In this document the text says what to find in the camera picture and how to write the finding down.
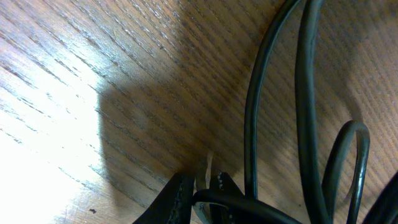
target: wooden table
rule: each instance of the wooden table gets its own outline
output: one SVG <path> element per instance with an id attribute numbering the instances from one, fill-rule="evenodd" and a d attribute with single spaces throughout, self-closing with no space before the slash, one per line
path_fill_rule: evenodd
<path id="1" fill-rule="evenodd" d="M 283 1 L 2 0 L 1 223 L 131 223 L 180 170 L 243 190 L 257 48 Z M 271 56 L 259 111 L 259 199 L 308 223 L 294 63 L 303 3 Z M 359 221 L 398 169 L 398 3 L 326 1 L 315 60 L 319 165 L 350 119 L 371 132 Z M 341 177 L 336 223 L 353 176 Z M 193 213 L 192 222 L 198 223 Z"/>

